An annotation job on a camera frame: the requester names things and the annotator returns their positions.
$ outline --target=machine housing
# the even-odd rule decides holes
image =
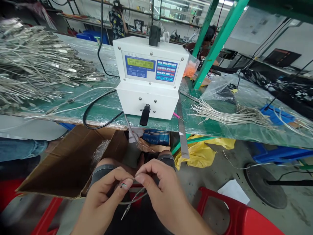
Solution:
[[[113,41],[120,83],[116,90],[125,114],[142,115],[150,105],[150,117],[171,119],[189,53],[177,44],[135,36]]]

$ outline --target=black round base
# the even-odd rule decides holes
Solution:
[[[247,163],[247,168],[255,163]],[[279,185],[269,185],[267,180],[276,180],[274,176],[262,166],[254,166],[244,170],[245,178],[253,192],[267,205],[276,209],[285,209],[287,196]]]

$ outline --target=jeans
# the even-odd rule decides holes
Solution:
[[[36,157],[48,146],[46,140],[18,140],[0,137],[0,162]]]

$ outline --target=lcd display screen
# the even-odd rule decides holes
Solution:
[[[132,59],[127,58],[128,65],[137,66],[137,67],[143,67],[147,69],[153,69],[154,63],[153,61],[145,61],[145,60],[138,60],[138,59]]]

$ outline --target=green workbench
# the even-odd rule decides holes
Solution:
[[[83,59],[88,59],[94,62],[97,69],[100,71],[102,70],[98,58],[97,58],[97,43],[86,41],[82,39],[77,39],[69,36],[58,35],[61,40],[71,45],[73,48],[79,51],[78,56]],[[100,56],[103,60],[104,66],[110,74],[118,74],[117,66],[115,61],[114,50],[112,46],[103,45],[103,49],[101,49]],[[119,83],[118,78],[114,77],[105,77],[106,81],[94,82],[90,83],[93,85],[92,88],[96,87],[117,87]],[[229,75],[227,76],[228,79],[238,79],[237,75]],[[248,107],[258,107],[261,108],[265,105],[267,99],[273,98],[271,94],[267,91],[255,86],[254,84],[245,81],[242,79],[240,81],[241,85],[239,87],[239,91],[235,94],[235,99],[237,103],[241,105],[245,105]],[[92,88],[86,86],[79,86],[76,88],[64,86],[64,85],[57,85],[55,86],[59,91],[63,92],[73,92],[69,94],[64,94],[63,98],[57,99],[52,103],[44,102],[44,101],[34,101],[33,103],[37,106],[37,108],[48,111],[52,107],[55,107],[65,100],[75,97],[79,94],[82,94],[85,91],[88,91]],[[192,94],[195,97],[200,97],[203,91],[206,89],[205,87],[201,87],[199,90],[193,89],[193,84],[189,79],[183,79],[180,89],[187,93]],[[96,97],[104,94],[109,89],[96,89],[91,91],[83,96],[81,96],[77,101],[66,104],[62,106],[60,110],[72,109],[75,107],[82,106],[94,100]],[[255,141],[255,142],[262,142],[272,145],[280,145],[280,146],[289,146],[289,147],[302,147],[302,148],[312,148],[313,140],[300,136],[288,128],[281,127],[280,130],[268,130],[266,128],[248,124],[248,125],[235,125],[235,126],[227,126],[222,123],[219,123],[214,120],[207,120],[204,121],[202,117],[193,116],[193,111],[190,109],[194,101],[191,99],[181,95],[182,101],[182,109],[183,109],[183,119],[186,121],[185,128],[186,133],[189,134],[199,134],[199,135],[206,135],[212,137],[224,137],[230,139],[237,139],[237,140],[247,140],[247,141]],[[235,112],[235,105],[226,101],[222,100],[207,100],[207,102],[218,111],[226,112],[226,113],[233,113]],[[275,101],[274,105],[276,106],[283,106],[286,111],[290,110],[286,105],[284,105],[279,100]],[[29,110],[35,110],[33,107],[28,107]],[[63,113],[59,113],[57,115],[50,115],[45,117],[40,117],[46,120],[52,120],[57,122],[66,122],[66,123],[73,123],[73,124],[80,124],[82,125],[82,116],[86,107],[71,110]],[[88,115],[88,124],[94,126],[100,126],[111,120],[115,117],[118,113],[122,110],[121,104],[119,102],[117,93],[110,94],[107,97],[102,98],[94,105],[94,107],[90,110]],[[22,116],[22,117],[35,117],[40,116],[42,114],[36,112],[6,112],[7,115],[15,115],[15,116]],[[141,127],[139,125],[140,116],[134,115],[127,115],[130,124],[133,127]],[[121,115],[118,119],[116,119],[109,127],[120,129],[120,130],[127,130],[127,123],[123,115]],[[178,120],[176,117],[172,117],[171,120],[163,120],[163,119],[156,119],[150,118],[148,121],[148,125],[146,128],[153,128],[159,130],[167,130],[167,131],[174,131],[178,132]]]

